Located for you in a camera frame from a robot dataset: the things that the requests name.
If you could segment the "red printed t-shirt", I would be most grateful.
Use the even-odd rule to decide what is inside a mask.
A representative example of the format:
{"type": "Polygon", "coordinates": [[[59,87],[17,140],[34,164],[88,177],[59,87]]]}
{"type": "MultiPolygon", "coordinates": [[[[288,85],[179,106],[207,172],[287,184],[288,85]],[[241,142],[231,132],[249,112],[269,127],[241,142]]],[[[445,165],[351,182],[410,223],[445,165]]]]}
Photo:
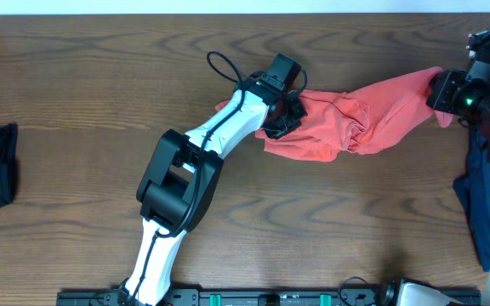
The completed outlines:
{"type": "Polygon", "coordinates": [[[435,116],[448,127],[453,116],[431,109],[430,81],[442,68],[434,66],[376,82],[350,93],[304,90],[299,96],[307,115],[291,133],[265,141],[266,152],[299,161],[332,162],[338,153],[378,153],[397,145],[409,132],[435,116]]]}

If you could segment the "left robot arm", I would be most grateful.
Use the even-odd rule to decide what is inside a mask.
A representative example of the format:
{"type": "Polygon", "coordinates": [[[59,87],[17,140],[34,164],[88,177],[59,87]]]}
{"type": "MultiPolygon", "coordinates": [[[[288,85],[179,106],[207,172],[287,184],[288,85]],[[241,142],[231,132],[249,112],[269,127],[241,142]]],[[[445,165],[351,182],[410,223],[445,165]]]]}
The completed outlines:
{"type": "Polygon", "coordinates": [[[253,132],[279,138],[299,125],[305,111],[292,86],[302,72],[258,71],[239,79],[231,99],[200,127],[162,135],[136,192],[143,236],[120,304],[162,301],[181,243],[207,212],[225,158],[253,132]]]}

